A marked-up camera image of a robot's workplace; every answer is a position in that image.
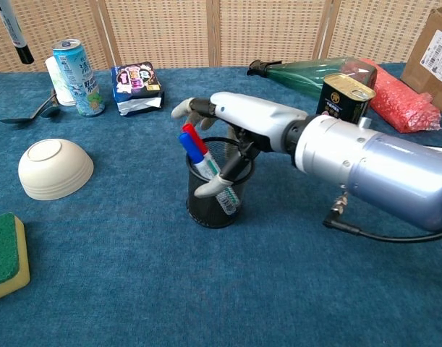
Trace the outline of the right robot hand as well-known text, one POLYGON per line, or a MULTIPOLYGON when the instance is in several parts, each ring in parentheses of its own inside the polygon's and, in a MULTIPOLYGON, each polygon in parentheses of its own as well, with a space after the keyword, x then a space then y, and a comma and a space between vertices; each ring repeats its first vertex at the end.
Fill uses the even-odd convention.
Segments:
POLYGON ((233 155, 210 181, 195 190, 199 198, 215 196, 230 187, 238 175, 261 152, 286 153, 286 133, 290 127, 309 118, 298 108, 240 93, 217 92, 209 98, 188 98, 175 106, 171 117, 205 130, 216 120, 231 127, 239 142, 233 155))

